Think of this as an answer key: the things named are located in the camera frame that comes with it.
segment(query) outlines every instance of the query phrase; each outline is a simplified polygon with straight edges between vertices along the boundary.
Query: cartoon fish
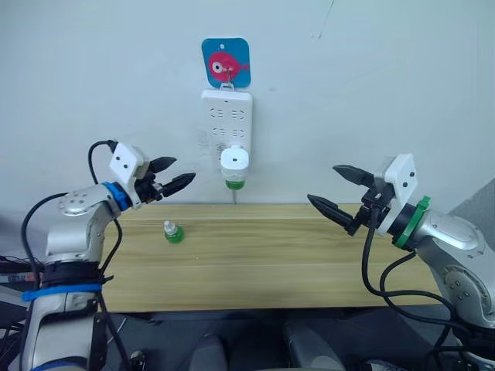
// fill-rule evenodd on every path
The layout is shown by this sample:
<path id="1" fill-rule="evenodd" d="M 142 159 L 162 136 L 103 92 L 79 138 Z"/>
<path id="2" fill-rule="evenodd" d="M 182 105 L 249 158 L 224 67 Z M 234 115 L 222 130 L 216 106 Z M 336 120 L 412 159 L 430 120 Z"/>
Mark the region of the cartoon fish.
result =
<path id="1" fill-rule="evenodd" d="M 227 82 L 229 74 L 233 80 L 241 70 L 249 70 L 249 65 L 240 65 L 229 53 L 215 52 L 208 59 L 208 68 L 215 79 Z"/>

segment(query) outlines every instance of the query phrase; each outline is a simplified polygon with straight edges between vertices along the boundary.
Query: power cord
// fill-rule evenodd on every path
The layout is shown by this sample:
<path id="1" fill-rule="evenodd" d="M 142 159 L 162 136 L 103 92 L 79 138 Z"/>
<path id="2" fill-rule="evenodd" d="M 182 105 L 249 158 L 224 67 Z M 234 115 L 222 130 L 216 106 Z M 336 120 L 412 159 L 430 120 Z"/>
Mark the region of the power cord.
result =
<path id="1" fill-rule="evenodd" d="M 110 313 L 108 313 L 107 305 L 105 304 L 105 300 L 103 299 L 103 294 L 100 292 L 97 293 L 97 299 L 100 303 L 101 312 L 105 316 L 107 320 L 107 326 L 110 330 L 111 335 L 114 337 L 115 345 L 117 346 L 118 352 L 122 358 L 122 362 L 124 363 L 124 367 L 127 371 L 132 371 L 131 363 L 128 360 L 127 354 L 125 353 L 124 344 L 122 343 L 122 339 L 118 334 L 117 329 L 115 328 L 115 324 L 113 323 Z"/>
<path id="2" fill-rule="evenodd" d="M 91 173 L 91 178 L 93 179 L 94 184 L 98 184 L 98 179 L 96 177 L 96 174 L 94 173 L 94 167 L 93 167 L 93 151 L 96 147 L 100 145 L 107 145 L 112 153 L 115 151 L 115 148 L 117 147 L 117 142 L 108 140 L 108 141 L 97 141 L 96 143 L 93 143 L 90 146 L 90 149 L 87 151 L 87 165 L 90 169 Z M 115 242 L 114 247 L 111 249 L 110 253 L 106 257 L 104 263 L 101 265 L 100 272 L 101 276 L 104 276 L 104 272 L 107 270 L 108 265 L 111 262 L 112 257 L 114 257 L 115 253 L 117 253 L 117 250 L 119 246 L 121 245 L 122 242 L 122 228 L 121 224 L 118 222 L 117 218 L 114 218 L 114 224 L 115 227 L 117 227 L 117 241 Z M 113 323 L 110 313 L 108 313 L 107 306 L 105 304 L 105 301 L 103 299 L 103 294 L 101 292 L 97 293 L 97 299 L 98 302 L 100 303 L 100 309 L 101 312 L 103 313 L 105 319 L 107 320 L 107 326 L 108 329 L 110 330 L 111 335 L 113 336 L 113 339 L 115 341 L 115 345 L 117 346 L 118 352 L 121 356 L 122 363 L 124 364 L 124 367 L 127 371 L 132 371 L 131 363 L 128 360 L 128 356 L 125 352 L 124 344 L 122 343 L 122 339 L 120 335 L 118 334 L 118 330 L 115 328 L 115 324 Z"/>
<path id="3" fill-rule="evenodd" d="M 394 263 L 390 264 L 385 270 L 384 272 L 381 274 L 381 277 L 380 277 L 380 290 L 381 291 L 385 291 L 385 281 L 387 280 L 387 276 L 396 268 L 398 267 L 399 265 L 409 261 L 410 259 L 414 258 L 416 256 L 416 252 L 412 252 L 410 253 L 409 255 L 406 255 L 405 257 L 402 257 L 401 259 L 398 259 L 396 260 Z M 400 312 L 400 308 L 395 305 L 389 298 L 384 298 L 384 300 L 387 302 L 387 304 L 393 308 L 394 310 L 396 311 L 399 311 Z M 446 307 L 448 308 L 449 312 L 450 312 L 450 321 L 452 321 L 454 318 L 455 318 L 455 315 L 456 315 L 456 312 L 455 312 L 455 309 L 452 309 L 453 307 L 451 306 L 450 303 L 448 303 L 449 305 L 446 305 Z M 442 333 L 440 334 L 440 336 L 437 338 L 435 344 L 434 344 L 434 349 L 437 349 L 439 347 L 442 346 L 442 344 L 445 342 L 445 340 L 447 339 L 447 336 L 449 336 L 449 332 L 450 332 L 450 329 L 451 327 L 450 326 L 445 326 L 444 329 L 442 330 Z M 437 367 L 439 369 L 443 369 L 443 365 L 442 365 L 442 361 L 440 360 L 440 357 L 439 357 L 439 353 L 438 352 L 434 352 L 432 353 L 433 355 L 433 358 L 435 360 L 435 363 L 437 365 Z"/>
<path id="4" fill-rule="evenodd" d="M 112 141 L 112 140 L 97 141 L 97 142 L 93 143 L 90 146 L 90 149 L 87 151 L 87 165 L 90 168 L 91 178 L 93 179 L 94 184 L 98 184 L 98 179 L 97 179 L 96 174 L 94 173 L 94 167 L 93 167 L 93 151 L 94 151 L 94 149 L 100 145 L 107 145 L 113 153 L 115 151 L 115 149 L 117 148 L 117 144 L 118 143 L 116 141 Z M 117 241 L 115 242 L 114 247 L 111 249 L 110 253 L 106 257 L 104 263 L 101 265 L 100 272 L 102 274 L 107 270 L 107 267 L 110 264 L 112 257 L 114 257 L 115 253 L 117 252 L 117 250 L 118 250 L 118 248 L 122 242 L 121 225 L 117 219 L 114 219 L 114 224 L 115 224 L 115 227 L 117 228 Z"/>
<path id="5" fill-rule="evenodd" d="M 27 227 L 28 223 L 32 218 L 32 215 L 39 209 L 41 206 L 43 206 L 45 203 L 51 201 L 52 199 L 58 199 L 59 197 L 65 196 L 67 193 L 56 193 L 55 195 L 51 195 L 48 197 L 45 197 L 41 201 L 39 201 L 37 204 L 35 204 L 31 210 L 26 214 L 26 217 L 22 221 L 21 225 L 21 240 L 22 240 L 22 247 L 24 247 L 24 251 L 26 252 L 26 255 L 28 256 L 29 259 L 29 264 L 31 265 L 31 270 L 32 274 L 34 276 L 34 285 L 33 289 L 38 290 L 39 289 L 39 284 L 40 284 L 40 279 L 39 279 L 39 269 L 38 265 L 36 264 L 36 259 L 32 255 L 31 247 L 29 246 L 28 243 L 28 237 L 27 237 Z"/>
<path id="6" fill-rule="evenodd" d="M 372 284 L 370 283 L 369 276 L 368 276 L 368 264 L 369 264 L 369 258 L 370 258 L 370 249 L 371 249 L 371 244 L 373 242 L 373 237 L 377 228 L 377 223 L 378 223 L 378 209 L 372 208 L 371 209 L 371 222 L 370 226 L 368 229 L 368 234 L 367 238 L 364 244 L 364 250 L 363 250 L 363 258 L 361 261 L 361 275 L 363 278 L 364 286 L 366 289 L 371 293 L 376 296 L 382 297 L 385 302 L 389 305 L 391 309 L 399 313 L 400 315 L 403 315 L 404 317 L 413 319 L 415 321 L 419 322 L 425 322 L 425 323 L 431 323 L 434 325 L 444 325 L 445 328 L 442 330 L 442 333 L 440 336 L 437 338 L 434 348 L 428 352 L 427 356 L 425 357 L 425 362 L 424 362 L 424 368 L 426 369 L 428 358 L 431 356 L 434 356 L 435 362 L 437 363 L 437 367 L 442 369 L 442 364 L 439 359 L 439 353 L 440 352 L 448 352 L 448 351 L 458 351 L 460 352 L 461 350 L 466 350 L 465 347 L 442 347 L 441 345 L 445 342 L 447 336 L 449 335 L 450 329 L 451 328 L 457 328 L 458 330 L 464 332 L 467 335 L 470 335 L 470 330 L 464 326 L 461 325 L 454 320 L 456 319 L 456 309 L 454 306 L 445 300 L 443 297 L 438 296 L 436 294 L 433 294 L 431 292 L 427 291 L 418 291 L 418 290 L 400 290 L 400 291 L 385 291 L 385 281 L 387 279 L 387 276 L 390 274 L 392 270 L 394 270 L 396 267 L 399 265 L 409 261 L 413 257 L 415 257 L 416 252 L 410 253 L 409 255 L 402 257 L 399 260 L 396 260 L 394 263 L 390 264 L 382 273 L 381 278 L 380 278 L 380 290 L 376 290 Z M 437 301 L 440 301 L 442 304 L 444 304 L 449 312 L 450 312 L 450 319 L 447 320 L 442 320 L 442 319 L 437 319 L 437 318 L 429 318 L 429 317 L 422 317 L 419 315 L 413 315 L 412 313 L 409 313 L 401 308 L 399 308 L 397 305 L 395 305 L 391 300 L 390 297 L 397 297 L 397 296 L 409 296 L 409 295 L 415 295 L 415 296 L 425 296 L 427 298 L 433 298 Z"/>

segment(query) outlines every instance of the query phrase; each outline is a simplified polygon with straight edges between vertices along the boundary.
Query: blue sticker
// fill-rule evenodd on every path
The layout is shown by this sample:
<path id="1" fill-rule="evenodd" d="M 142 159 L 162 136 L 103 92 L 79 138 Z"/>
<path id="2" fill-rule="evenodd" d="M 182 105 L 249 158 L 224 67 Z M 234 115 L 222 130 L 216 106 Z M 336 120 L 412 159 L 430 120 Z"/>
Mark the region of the blue sticker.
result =
<path id="1" fill-rule="evenodd" d="M 249 45 L 246 40 L 205 39 L 201 44 L 208 81 L 212 87 L 232 82 L 234 87 L 247 87 L 249 72 Z"/>

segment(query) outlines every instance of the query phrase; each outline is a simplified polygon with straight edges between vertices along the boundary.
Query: white power strip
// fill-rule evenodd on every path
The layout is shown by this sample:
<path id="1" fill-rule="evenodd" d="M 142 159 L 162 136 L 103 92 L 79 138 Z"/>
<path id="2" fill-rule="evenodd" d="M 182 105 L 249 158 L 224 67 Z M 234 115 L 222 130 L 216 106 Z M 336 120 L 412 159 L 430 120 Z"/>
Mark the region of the white power strip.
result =
<path id="1" fill-rule="evenodd" d="M 219 162 L 222 151 L 233 145 L 240 146 L 250 155 L 253 97 L 232 90 L 203 90 L 201 101 L 215 161 Z"/>

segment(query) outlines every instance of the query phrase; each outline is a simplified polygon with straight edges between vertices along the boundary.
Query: small green bottle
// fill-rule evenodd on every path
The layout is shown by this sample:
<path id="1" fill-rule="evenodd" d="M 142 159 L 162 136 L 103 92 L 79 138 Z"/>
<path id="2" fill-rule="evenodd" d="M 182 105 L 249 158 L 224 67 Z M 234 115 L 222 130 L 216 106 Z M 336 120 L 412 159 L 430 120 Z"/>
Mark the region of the small green bottle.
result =
<path id="1" fill-rule="evenodd" d="M 163 229 L 165 237 L 170 243 L 179 243 L 184 239 L 184 229 L 169 220 L 163 223 Z"/>

